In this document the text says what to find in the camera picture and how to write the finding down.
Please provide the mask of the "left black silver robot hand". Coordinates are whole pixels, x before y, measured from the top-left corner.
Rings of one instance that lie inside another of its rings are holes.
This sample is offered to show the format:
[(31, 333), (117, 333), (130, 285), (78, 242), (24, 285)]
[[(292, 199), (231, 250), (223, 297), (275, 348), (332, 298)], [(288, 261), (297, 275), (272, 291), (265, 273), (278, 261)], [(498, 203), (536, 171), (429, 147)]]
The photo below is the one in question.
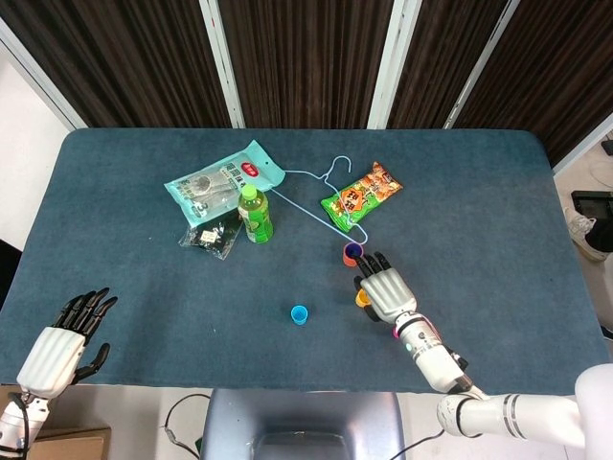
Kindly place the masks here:
[(36, 339), (16, 381), (21, 390), (43, 400), (59, 396), (68, 386), (97, 374), (110, 353), (104, 343), (95, 358), (81, 366), (85, 348), (108, 311), (117, 303), (104, 287), (68, 301), (55, 320)]

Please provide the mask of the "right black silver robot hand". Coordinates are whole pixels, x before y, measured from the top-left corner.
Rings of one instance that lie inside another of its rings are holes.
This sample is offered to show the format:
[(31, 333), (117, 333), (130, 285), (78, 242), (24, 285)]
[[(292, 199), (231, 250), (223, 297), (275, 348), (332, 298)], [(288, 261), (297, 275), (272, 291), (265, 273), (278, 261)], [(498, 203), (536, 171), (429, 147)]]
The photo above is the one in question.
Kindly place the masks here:
[(417, 311), (417, 298), (387, 258), (376, 251), (352, 258), (361, 275), (353, 279), (357, 293), (368, 297), (365, 308), (370, 307), (374, 321), (394, 324), (404, 313)]

